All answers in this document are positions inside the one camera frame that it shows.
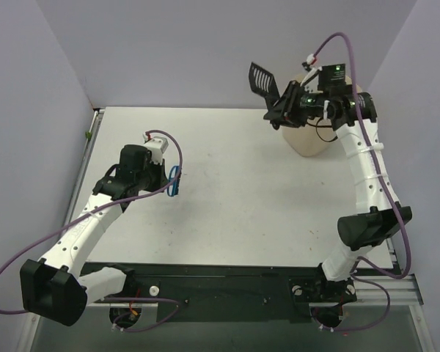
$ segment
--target light purple wall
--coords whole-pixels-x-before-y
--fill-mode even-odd
[[[37,2],[94,106],[263,107],[249,90],[251,61],[284,89],[342,30],[367,87],[416,0]],[[337,40],[321,62],[346,57]]]
[[[0,265],[63,222],[91,118],[35,0],[0,0]],[[0,279],[1,308],[22,309],[24,259]],[[22,322],[0,316],[0,351],[15,350]]]
[[[440,351],[440,0],[416,3],[369,91],[392,183],[413,208],[413,269]]]

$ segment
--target black cable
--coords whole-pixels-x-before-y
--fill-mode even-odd
[[[333,308],[341,307],[341,313],[342,313],[342,308],[343,308],[344,304],[347,304],[347,303],[349,303],[349,302],[341,302],[341,303],[335,304],[334,306],[311,307],[310,311],[309,311],[309,315],[308,314],[300,314],[300,316],[303,317],[303,318],[314,318],[314,319],[317,319],[318,316],[316,315],[316,313],[320,309],[321,311],[327,311],[327,312],[330,312],[330,313],[332,313],[332,314],[334,314],[334,315],[339,317],[339,316],[341,316],[341,314],[338,313],[338,312],[335,312],[333,310]]]
[[[308,126],[311,126],[311,127],[315,127],[315,128],[332,128],[331,125],[322,125],[322,126],[319,126],[319,125],[313,125],[312,123],[309,123],[308,121],[307,121],[307,125],[308,125]]]
[[[325,142],[325,143],[332,143],[332,142],[336,141],[336,140],[337,140],[337,136],[335,136],[333,139],[331,139],[331,140],[329,140],[329,141],[326,141],[323,137],[321,137],[320,133],[318,132],[318,128],[325,127],[325,126],[319,126],[319,123],[320,123],[320,121],[322,121],[322,120],[323,120],[323,118],[320,117],[320,119],[318,120],[318,122],[317,122],[316,125],[315,125],[316,134],[318,135],[319,139],[321,139],[321,140],[322,140],[323,142]]]

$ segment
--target table top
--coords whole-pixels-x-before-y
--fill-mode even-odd
[[[132,202],[90,262],[314,268],[337,242],[337,220],[355,213],[350,167],[339,142],[302,158],[260,109],[109,107],[88,163],[76,217],[126,144],[164,130],[184,157],[180,193]],[[166,173],[177,165],[171,143]],[[392,268],[384,243],[369,253]]]

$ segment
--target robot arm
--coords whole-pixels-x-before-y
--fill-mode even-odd
[[[388,174],[386,173],[386,167],[384,166],[383,157],[381,155],[383,144],[379,142],[378,138],[378,123],[365,119],[364,126],[372,141],[371,147],[365,144],[362,129],[358,123],[353,126],[344,124],[336,130],[337,137],[344,147],[345,154],[351,166],[353,183],[356,187],[356,213],[367,214],[368,216],[371,216],[372,213],[375,215],[380,213],[391,216],[392,208],[381,188],[378,180],[379,176],[382,176],[385,184],[387,184],[387,188],[393,200],[399,202],[399,199],[393,191]],[[370,155],[371,150],[374,150],[378,157],[381,168],[380,175],[376,173],[375,167],[373,166],[373,160]],[[408,221],[407,209],[404,211],[406,221]],[[371,236],[370,233],[359,235],[359,224],[357,223],[361,222],[363,226],[368,226],[368,222],[364,221],[365,219],[366,218],[360,216],[359,218],[341,218],[338,221],[337,228],[340,238],[329,257],[323,262],[323,271],[328,280],[346,280],[351,274],[351,269],[357,261],[357,257],[365,256],[374,246],[381,244],[384,239],[394,235],[398,230],[396,229],[395,231],[387,233],[381,231],[381,229],[374,229],[373,231],[376,233]],[[357,230],[357,235],[359,235],[357,238],[354,234],[354,229]]]
[[[333,130],[342,142],[351,165],[356,187],[356,215],[342,217],[337,222],[339,240],[329,257],[320,265],[319,272],[326,282],[344,282],[360,256],[393,236],[399,225],[392,206],[381,188],[379,177],[384,182],[407,223],[412,218],[410,207],[401,207],[399,199],[389,182],[378,139],[376,110],[371,96],[362,92],[354,101],[351,85],[345,83],[345,65],[330,65],[310,70],[304,82],[291,81],[282,96],[279,96],[274,76],[252,63],[249,84],[254,93],[265,98],[268,120],[274,129],[280,126],[299,128],[308,119],[319,117],[331,120]],[[318,90],[310,93],[307,85],[318,77]],[[356,104],[362,112],[365,130],[372,145],[365,143],[361,125],[356,115]],[[381,167],[377,175],[370,152],[374,151]]]
[[[120,162],[96,183],[79,215],[87,217],[71,227],[38,261],[27,260],[21,267],[26,310],[70,326],[80,318],[86,305],[122,291],[131,271],[108,267],[83,277],[80,273],[96,243],[130,202],[94,210],[134,197],[140,191],[156,191],[165,186],[168,180],[163,154],[167,147],[168,141],[162,137],[150,139],[143,146],[124,146]]]

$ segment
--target purple cable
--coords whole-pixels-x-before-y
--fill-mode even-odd
[[[351,66],[351,78],[352,78],[352,96],[353,99],[358,102],[359,101],[359,97],[357,95],[357,85],[356,85],[356,69],[355,69],[355,59],[353,56],[353,49],[352,49],[352,44],[351,41],[349,40],[349,37],[342,32],[336,32],[333,35],[331,35],[330,37],[328,37],[323,44],[320,45],[320,47],[317,49],[317,51],[315,52],[315,57],[320,53],[320,51],[324,48],[324,46],[332,39],[335,37],[342,37],[345,41],[345,45],[347,46],[347,51],[348,51],[348,55],[349,55],[349,63]],[[372,145],[370,138],[368,136],[367,130],[365,129],[364,126],[364,120],[362,117],[362,112],[360,111],[360,105],[356,104],[356,112],[357,112],[357,118],[359,119],[359,124],[360,124],[360,128],[362,130],[362,134],[365,140],[365,144],[370,147]],[[376,156],[376,153],[374,150],[370,150],[370,155],[372,157],[373,163],[375,164],[375,171],[378,175],[381,175],[381,167],[380,167],[380,163],[378,162],[378,158]],[[378,180],[380,181],[381,187],[384,190],[384,193],[386,195],[386,197],[388,198],[388,202],[391,205],[391,208],[393,209],[393,211],[395,212],[395,216],[397,219],[397,222],[400,226],[400,230],[401,230],[401,235],[403,236],[403,242],[404,242],[404,249],[406,251],[406,267],[404,268],[403,272],[401,273],[401,275],[396,275],[393,273],[390,273],[389,271],[386,271],[382,268],[379,268],[376,264],[370,262],[367,258],[365,257],[358,257],[358,260],[362,260],[364,262],[366,262],[366,264],[370,265],[372,268],[374,268],[375,270],[377,270],[378,272],[382,273],[383,275],[389,276],[393,279],[403,279],[406,276],[408,276],[409,271],[411,270],[411,265],[412,265],[412,254],[411,254],[411,247],[409,246],[409,239],[408,239],[408,233],[406,232],[406,226],[404,225],[404,220],[401,217],[401,214],[399,212],[399,209],[396,206],[395,201],[393,200],[391,193],[389,192],[388,187],[386,187],[386,183],[384,182],[384,179],[382,176],[378,176]]]
[[[169,313],[165,318],[161,319],[160,321],[150,325],[145,326],[144,328],[140,329],[125,329],[121,328],[120,326],[117,326],[119,329],[122,329],[123,332],[144,332],[148,331],[154,328],[159,327],[160,325],[167,322],[169,319],[174,317],[176,313],[179,311],[179,307],[181,305],[180,302],[175,301],[174,299],[169,298],[130,298],[130,297],[111,297],[111,298],[105,298],[104,302],[124,302],[124,301],[135,301],[135,302],[144,302],[144,303],[173,303],[176,304],[175,310],[173,310],[171,313]],[[117,318],[114,319],[114,324],[117,324],[119,320],[121,320],[123,317],[131,314],[130,312],[124,313],[119,315]]]
[[[379,317],[377,320],[375,320],[375,321],[373,321],[372,323],[367,324],[367,325],[354,326],[354,327],[350,327],[350,328],[339,328],[339,327],[337,327],[337,328],[333,328],[333,329],[329,328],[328,326],[324,326],[323,324],[321,324],[321,323],[319,322],[319,320],[317,320],[317,319],[315,318],[315,321],[316,321],[317,323],[321,324],[321,326],[323,327],[323,329],[325,329],[325,330],[329,330],[329,331],[338,331],[338,332],[355,332],[355,331],[362,331],[362,330],[367,330],[367,329],[374,328],[374,327],[377,326],[379,323],[381,323],[383,320],[385,320],[386,317],[388,316],[388,314],[389,314],[389,308],[391,307],[391,298],[389,297],[389,292],[388,292],[388,290],[387,290],[386,288],[384,288],[383,286],[381,286],[380,284],[377,284],[376,282],[371,282],[371,281],[368,281],[368,280],[359,279],[359,278],[358,278],[357,276],[355,276],[355,275],[351,275],[351,277],[352,277],[352,279],[354,279],[354,280],[356,280],[356,281],[360,281],[360,282],[363,282],[363,283],[365,283],[365,284],[373,285],[373,286],[376,286],[376,287],[381,288],[381,289],[383,290],[383,292],[384,292],[385,295],[386,295],[387,302],[388,302],[388,303],[386,303],[386,309],[384,310],[383,315],[382,315],[381,317]]]
[[[170,135],[169,133],[164,132],[164,131],[160,131],[160,130],[151,130],[151,131],[147,131],[145,133],[146,134],[152,134],[152,133],[163,134],[163,135],[167,136],[169,139],[172,140],[172,142],[176,146],[177,152],[179,154],[179,169],[176,172],[176,175],[173,177],[173,179],[171,181],[169,181],[165,186],[161,187],[157,191],[151,192],[149,194],[143,194],[141,196],[135,196],[135,197],[130,197],[130,198],[119,199],[119,200],[116,200],[114,202],[110,202],[110,203],[107,203],[105,205],[101,205],[99,208],[96,208],[96,209],[92,210],[91,213],[97,213],[97,212],[99,212],[99,211],[101,211],[103,209],[109,208],[109,207],[111,207],[113,205],[118,205],[118,204],[125,203],[125,202],[132,202],[134,200],[139,200],[139,199],[144,199],[144,198],[148,198],[148,197],[154,196],[154,195],[156,195],[158,193],[161,193],[161,192],[165,191],[168,187],[170,187],[179,178],[179,176],[181,175],[181,170],[183,168],[183,153],[181,152],[181,148],[180,148],[179,144],[177,143],[176,139],[172,135]],[[42,242],[45,242],[45,241],[47,241],[47,240],[49,240],[49,239],[51,239],[51,238],[61,234],[65,230],[70,229],[72,226],[75,226],[80,221],[85,220],[88,216],[90,216],[90,214],[86,213],[83,216],[80,216],[79,218],[69,222],[64,227],[58,229],[57,231],[55,231],[53,233],[50,233],[49,235],[41,238],[40,240],[38,240],[38,241],[36,241],[34,243],[31,243],[26,248],[20,250],[18,253],[13,255],[9,260],[6,261],[5,264],[3,264],[0,267],[0,275],[10,266],[11,263],[13,263],[15,260],[17,260],[21,255],[23,255],[24,253],[26,253],[30,249],[33,249],[35,246],[40,245]],[[3,309],[0,309],[0,314],[3,314],[3,315],[15,315],[15,314],[23,314],[23,313],[27,313],[27,312],[28,311],[26,311],[24,309],[22,309],[22,310],[3,310]]]

